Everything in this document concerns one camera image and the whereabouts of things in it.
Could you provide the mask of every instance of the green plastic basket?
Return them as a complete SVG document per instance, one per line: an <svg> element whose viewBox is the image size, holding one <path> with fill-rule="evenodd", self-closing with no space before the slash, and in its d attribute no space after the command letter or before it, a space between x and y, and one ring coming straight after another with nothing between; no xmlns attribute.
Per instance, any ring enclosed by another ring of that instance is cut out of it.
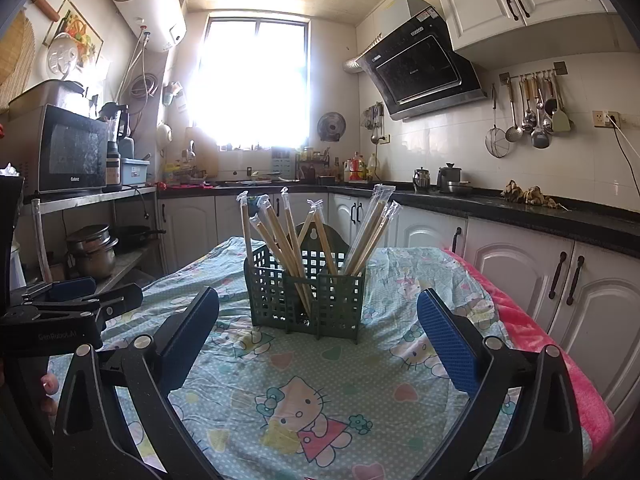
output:
<svg viewBox="0 0 640 480"><path fill-rule="evenodd" d="M301 229L302 225L299 225L296 232L299 234ZM330 226L325 225L324 230L340 269L349 246ZM316 338L340 337L357 343L365 271L359 276L329 275L314 222L311 222L300 245L306 278L289 276L266 245L253 252L253 267L244 262L252 323L254 326L280 328L287 333L305 332L314 334ZM310 317L302 307L296 283L311 286L313 299Z"/></svg>

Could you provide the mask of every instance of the blue textured pad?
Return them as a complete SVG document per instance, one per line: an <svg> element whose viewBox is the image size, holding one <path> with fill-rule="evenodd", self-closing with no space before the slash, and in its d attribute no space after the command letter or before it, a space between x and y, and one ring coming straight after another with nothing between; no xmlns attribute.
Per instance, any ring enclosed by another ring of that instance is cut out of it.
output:
<svg viewBox="0 0 640 480"><path fill-rule="evenodd" d="M480 387L478 361L453 323L449 309L430 288L418 296L418 320L453 385L473 398Z"/></svg>

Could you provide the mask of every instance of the countertop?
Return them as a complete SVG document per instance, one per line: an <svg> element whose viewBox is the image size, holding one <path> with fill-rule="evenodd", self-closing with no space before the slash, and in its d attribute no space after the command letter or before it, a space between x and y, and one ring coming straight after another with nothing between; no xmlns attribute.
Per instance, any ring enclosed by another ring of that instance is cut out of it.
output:
<svg viewBox="0 0 640 480"><path fill-rule="evenodd" d="M392 200L404 206L443 213L461 218L479 218L508 225L532 229L570 238L640 258L640 214L624 209L603 206L565 198L558 201L564 209L505 202L495 190L477 190L469 196L441 194L432 189L428 194L418 194L408 183L391 183L396 186ZM286 184L290 193L335 193L368 198L371 186L314 186ZM159 193L160 200L194 196L238 195L248 189L252 196L275 194L282 184L272 186L228 186L213 189L167 189Z"/></svg>

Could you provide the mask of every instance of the hand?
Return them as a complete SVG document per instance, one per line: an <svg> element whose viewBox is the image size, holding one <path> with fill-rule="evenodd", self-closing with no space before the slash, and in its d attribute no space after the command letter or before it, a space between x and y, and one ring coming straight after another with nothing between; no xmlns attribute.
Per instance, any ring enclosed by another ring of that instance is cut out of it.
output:
<svg viewBox="0 0 640 480"><path fill-rule="evenodd" d="M44 374L40 381L48 396L54 395L60 387L58 378L54 374ZM0 359L0 387L2 386L4 386L4 361ZM40 409L49 416L55 416L58 411L58 403L51 397L45 397L40 404Z"/></svg>

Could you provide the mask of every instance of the white cylindrical water heater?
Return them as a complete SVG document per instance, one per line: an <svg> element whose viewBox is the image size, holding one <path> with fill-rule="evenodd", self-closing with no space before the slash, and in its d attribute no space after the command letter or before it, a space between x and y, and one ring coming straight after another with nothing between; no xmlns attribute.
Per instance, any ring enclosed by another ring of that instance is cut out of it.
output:
<svg viewBox="0 0 640 480"><path fill-rule="evenodd" d="M146 25L151 33L148 48L165 52L182 41L187 32L178 0L113 0L135 35Z"/></svg>

